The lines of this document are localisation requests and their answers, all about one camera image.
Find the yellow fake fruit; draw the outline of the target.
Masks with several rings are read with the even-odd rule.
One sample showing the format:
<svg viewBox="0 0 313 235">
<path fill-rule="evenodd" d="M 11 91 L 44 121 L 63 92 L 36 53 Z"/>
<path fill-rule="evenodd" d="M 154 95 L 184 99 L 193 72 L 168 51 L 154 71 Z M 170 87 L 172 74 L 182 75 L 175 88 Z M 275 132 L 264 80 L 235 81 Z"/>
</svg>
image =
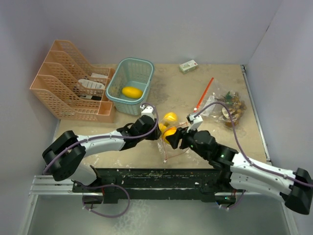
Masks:
<svg viewBox="0 0 313 235">
<path fill-rule="evenodd" d="M 178 116 L 174 112 L 169 112 L 164 115 L 163 120 L 165 122 L 177 122 Z"/>
<path fill-rule="evenodd" d="M 162 134 L 162 140 L 166 143 L 166 144 L 170 144 L 169 141 L 166 139 L 168 136 L 174 135 L 176 132 L 177 128 L 176 127 L 171 127 L 167 130 L 164 131 L 164 133 Z"/>
<path fill-rule="evenodd" d="M 161 132 L 165 132 L 166 129 L 167 129 L 167 126 L 164 125 L 163 123 L 159 123 L 159 124 L 158 124 L 158 127 L 159 127 L 159 129 L 160 129 Z"/>
<path fill-rule="evenodd" d="M 143 91 L 136 87 L 127 86 L 122 89 L 122 94 L 127 98 L 139 99 L 142 97 Z"/>
</svg>

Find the clear zip bag red seal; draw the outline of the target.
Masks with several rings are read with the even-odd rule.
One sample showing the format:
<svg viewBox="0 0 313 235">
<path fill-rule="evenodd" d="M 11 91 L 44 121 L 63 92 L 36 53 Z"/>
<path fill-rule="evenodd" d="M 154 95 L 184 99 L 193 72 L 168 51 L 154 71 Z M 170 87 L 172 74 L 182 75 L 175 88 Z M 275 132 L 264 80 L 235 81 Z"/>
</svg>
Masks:
<svg viewBox="0 0 313 235">
<path fill-rule="evenodd" d="M 157 146 L 166 168 L 183 168 L 187 165 L 189 148 L 181 149 L 180 133 L 188 127 L 174 112 L 166 113 L 158 122 L 160 137 Z"/>
</svg>

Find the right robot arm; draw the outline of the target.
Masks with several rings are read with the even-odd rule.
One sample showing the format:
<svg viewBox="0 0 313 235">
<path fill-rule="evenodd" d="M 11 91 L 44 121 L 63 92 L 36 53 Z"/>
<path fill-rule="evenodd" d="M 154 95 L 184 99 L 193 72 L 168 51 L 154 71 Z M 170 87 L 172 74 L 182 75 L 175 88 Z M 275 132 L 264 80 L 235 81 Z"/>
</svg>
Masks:
<svg viewBox="0 0 313 235">
<path fill-rule="evenodd" d="M 208 131 L 178 128 L 166 136 L 173 149 L 190 148 L 220 170 L 217 180 L 222 191 L 247 190 L 271 196 L 299 214 L 308 215 L 313 201 L 313 180 L 308 171 L 274 167 L 245 156 L 242 152 L 216 142 Z"/>
</svg>

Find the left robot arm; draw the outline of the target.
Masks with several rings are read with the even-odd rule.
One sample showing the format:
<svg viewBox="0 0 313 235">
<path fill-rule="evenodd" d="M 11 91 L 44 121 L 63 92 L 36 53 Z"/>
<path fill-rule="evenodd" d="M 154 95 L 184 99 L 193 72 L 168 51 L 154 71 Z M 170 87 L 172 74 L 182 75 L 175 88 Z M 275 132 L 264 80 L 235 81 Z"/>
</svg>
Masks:
<svg viewBox="0 0 313 235">
<path fill-rule="evenodd" d="M 43 174 L 51 174 L 55 181 L 70 179 L 95 192 L 102 185 L 101 176 L 95 167 L 84 165 L 83 158 L 131 149 L 143 140 L 155 141 L 159 137 L 158 117 L 153 115 L 142 115 L 134 123 L 104 135 L 81 136 L 66 131 L 43 152 Z"/>
</svg>

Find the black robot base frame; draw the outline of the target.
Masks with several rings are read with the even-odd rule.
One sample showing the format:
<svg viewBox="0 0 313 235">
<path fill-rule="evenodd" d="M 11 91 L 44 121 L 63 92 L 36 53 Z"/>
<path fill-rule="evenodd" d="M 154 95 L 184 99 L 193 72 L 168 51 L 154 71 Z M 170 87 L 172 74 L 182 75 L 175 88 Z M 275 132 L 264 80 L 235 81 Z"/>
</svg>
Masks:
<svg viewBox="0 0 313 235">
<path fill-rule="evenodd" d="M 240 190 L 220 184 L 221 173 L 215 169 L 144 169 L 99 168 L 102 179 L 98 189 L 74 183 L 73 191 L 82 193 L 88 204 L 116 204 L 120 199 L 200 200 L 231 206 Z"/>
</svg>

